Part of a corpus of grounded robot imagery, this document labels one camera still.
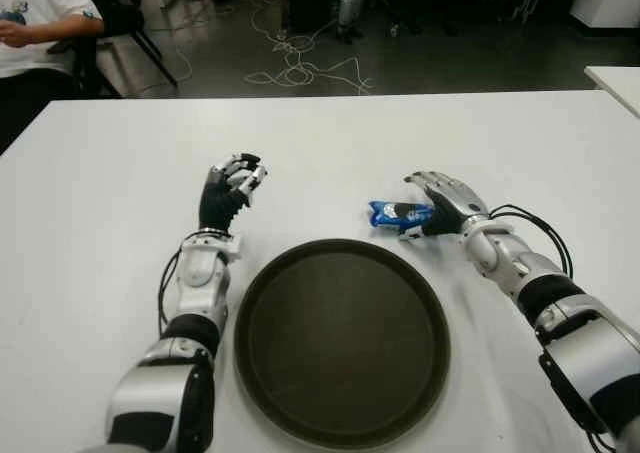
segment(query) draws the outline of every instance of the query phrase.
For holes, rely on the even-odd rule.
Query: chair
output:
[[[130,35],[169,83],[174,87],[178,86],[176,79],[162,64],[162,53],[144,32],[144,15],[140,10],[142,0],[93,0],[93,2],[100,11],[105,23],[105,32],[101,38]],[[82,70],[85,70],[84,79],[85,82],[88,81],[88,85],[86,86],[88,86],[91,91],[91,88],[96,88],[98,84],[101,84],[106,87],[113,96],[120,97],[120,94],[113,85],[111,85],[95,66],[95,40],[92,41],[93,44],[90,43],[91,42],[81,40],[73,42],[71,45],[78,55],[77,64],[80,73]]]

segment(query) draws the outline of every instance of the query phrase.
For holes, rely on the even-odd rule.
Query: concrete floor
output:
[[[165,64],[180,81],[171,87],[130,38],[104,45],[99,64],[116,88],[133,98],[219,98],[355,95],[344,81],[316,78],[306,86],[253,85],[244,77],[257,71],[273,76],[285,68],[283,52],[254,31],[251,17],[272,35],[278,30],[279,4],[232,0],[214,7],[210,0],[176,0],[169,8],[147,6],[147,31],[164,52]],[[569,25],[458,21],[460,35],[446,36],[426,16],[423,32],[407,30],[392,38],[380,9],[361,20],[365,37],[338,43],[334,29],[318,36],[304,61],[328,68],[350,57],[359,60],[370,94],[452,93],[514,90],[589,89],[587,65],[640,65],[640,47],[631,38],[586,38]],[[188,59],[189,66],[180,53]],[[355,81],[350,62],[332,74]]]

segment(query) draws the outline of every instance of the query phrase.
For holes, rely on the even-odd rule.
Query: dark brown tray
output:
[[[447,322],[429,284],[359,241],[315,241],[273,260],[249,287],[235,334],[258,407],[331,448],[401,435],[434,405],[449,366]]]

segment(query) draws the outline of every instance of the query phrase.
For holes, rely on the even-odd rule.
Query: black cable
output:
[[[604,449],[606,449],[607,451],[611,452],[611,453],[615,453],[616,449],[607,445],[602,438],[600,438],[600,435],[596,435],[591,433],[590,431],[587,431],[587,439],[589,440],[589,444],[591,445],[591,448],[593,448],[593,451],[595,451],[596,453],[605,453],[603,452],[600,447],[598,446],[598,444],[596,443],[596,440],[598,443],[600,443],[600,445],[602,445],[602,447]]]
[[[604,440],[600,437],[600,435],[593,435],[600,446],[602,446],[605,450],[610,451],[611,453],[615,453],[616,449],[613,446],[607,445]]]
[[[587,433],[587,439],[589,440],[589,444],[591,445],[591,448],[593,448],[593,451],[595,451],[596,453],[603,453],[603,451],[598,447],[598,445],[594,441],[593,433],[591,433],[590,431],[587,431],[586,433]]]
[[[516,212],[519,212],[519,213],[505,212],[505,213],[496,214],[498,211],[507,209],[507,208],[516,210]],[[500,216],[515,216],[519,218],[524,218],[530,221],[531,223],[533,223],[534,225],[536,225],[538,228],[540,228],[551,239],[551,241],[553,241],[554,245],[556,246],[556,249],[558,250],[560,259],[562,261],[562,270],[565,273],[567,273],[567,275],[570,278],[573,278],[573,261],[571,259],[571,254],[569,253],[569,249],[567,248],[567,245],[565,244],[560,234],[555,229],[553,229],[553,227],[549,225],[549,223],[544,221],[539,216],[534,215],[530,211],[527,211],[524,208],[521,208],[519,206],[512,205],[512,204],[505,204],[505,205],[499,206],[491,210],[491,212],[489,213],[490,218],[498,218]]]
[[[164,271],[162,272],[162,277],[160,278],[160,286],[158,287],[158,335],[162,336],[162,324],[167,323],[167,316],[164,313],[164,292],[169,286],[169,282],[173,277],[173,274],[176,271],[176,267],[178,266],[178,257],[180,256],[181,248],[176,251],[171,259],[167,262],[167,265],[164,267]]]
[[[566,251],[566,248],[563,248],[562,244],[564,242],[562,242],[559,237],[557,236],[557,233],[555,233],[555,230],[549,230],[548,228],[545,228],[545,223],[544,222],[539,222],[537,221],[538,218],[535,216],[527,216],[524,215],[522,213],[517,213],[517,212],[504,212],[504,213],[498,213],[498,214],[494,214],[493,216],[491,216],[491,218],[500,218],[503,216],[512,216],[512,217],[517,217],[517,218],[523,218],[525,220],[530,221],[531,223],[533,223],[535,226],[537,226],[538,228],[540,228],[553,242],[553,244],[555,245],[556,249],[558,250],[558,255],[560,256],[560,262],[562,265],[562,271],[567,273],[567,275],[570,278],[573,278],[573,265],[571,265],[571,269],[568,268],[568,261],[565,255],[568,255],[568,251]]]

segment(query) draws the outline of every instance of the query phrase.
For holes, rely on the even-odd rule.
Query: silver robotic arm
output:
[[[434,203],[427,223],[405,237],[461,234],[478,272],[514,302],[543,347],[540,366],[573,419],[587,432],[610,433],[618,451],[640,451],[640,335],[586,294],[513,228],[492,219],[464,183],[417,172],[405,181]]]
[[[167,265],[177,271],[178,307],[160,339],[118,384],[107,413],[107,445],[85,453],[201,453],[213,438],[216,352],[227,319],[228,264],[239,257],[231,220],[267,172],[260,158],[233,155],[214,166],[200,201],[200,228]],[[161,281],[161,293],[171,278]]]

